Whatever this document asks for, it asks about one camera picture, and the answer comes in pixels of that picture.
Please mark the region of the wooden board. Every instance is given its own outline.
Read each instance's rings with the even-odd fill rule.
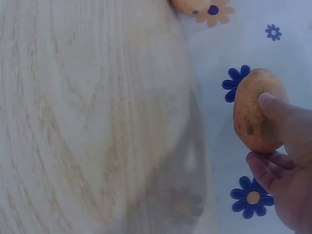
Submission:
[[[163,193],[194,180],[215,233],[196,85],[165,0],[3,0],[0,64],[0,233],[163,234]]]

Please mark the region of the finger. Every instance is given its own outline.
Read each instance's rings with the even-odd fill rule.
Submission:
[[[268,193],[274,196],[282,192],[280,179],[254,153],[249,153],[246,161],[255,179]]]
[[[250,152],[248,157],[257,157],[259,160],[261,160],[267,166],[267,168],[272,172],[272,174],[275,175],[276,177],[278,177],[279,179],[283,177],[285,172],[289,171],[289,170],[286,170],[285,168],[283,168],[279,165],[276,165],[275,163],[269,161],[263,155],[259,155],[259,154],[254,153],[254,152]]]
[[[279,127],[284,127],[286,121],[294,114],[302,114],[308,110],[292,106],[269,93],[263,93],[259,97],[259,105],[266,118],[272,120]]]
[[[273,154],[270,155],[260,155],[260,156],[263,156],[268,161],[287,170],[293,170],[296,167],[291,157],[282,154],[278,151],[275,151]]]

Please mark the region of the blue flower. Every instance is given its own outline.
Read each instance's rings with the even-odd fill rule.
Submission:
[[[240,212],[244,210],[243,216],[245,219],[250,219],[254,215],[254,211],[258,216],[264,216],[267,210],[264,206],[274,205],[272,196],[253,179],[253,182],[248,177],[243,176],[239,179],[239,184],[242,189],[233,189],[231,197],[238,200],[233,204],[232,210]]]
[[[227,102],[234,102],[236,89],[239,83],[242,81],[242,79],[245,78],[249,74],[249,72],[250,72],[250,67],[247,65],[243,65],[241,67],[240,73],[235,68],[231,68],[229,70],[229,75],[232,80],[227,79],[222,82],[222,87],[226,90],[230,90],[225,96],[225,100]]]
[[[272,38],[273,41],[276,41],[276,39],[281,40],[280,36],[282,34],[279,32],[279,28],[276,28],[274,24],[271,26],[268,25],[268,29],[265,31],[268,33],[268,38]]]

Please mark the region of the potato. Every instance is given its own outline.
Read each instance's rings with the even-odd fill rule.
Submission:
[[[261,112],[258,99],[262,93],[288,102],[283,84],[270,71],[256,69],[239,84],[234,103],[234,128],[238,137],[251,150],[270,154],[282,146],[279,129]]]

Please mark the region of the hand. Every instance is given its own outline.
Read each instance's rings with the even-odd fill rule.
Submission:
[[[276,213],[290,229],[312,234],[312,111],[292,106],[264,93],[263,114],[275,122],[288,155],[249,153],[255,179],[275,201]]]

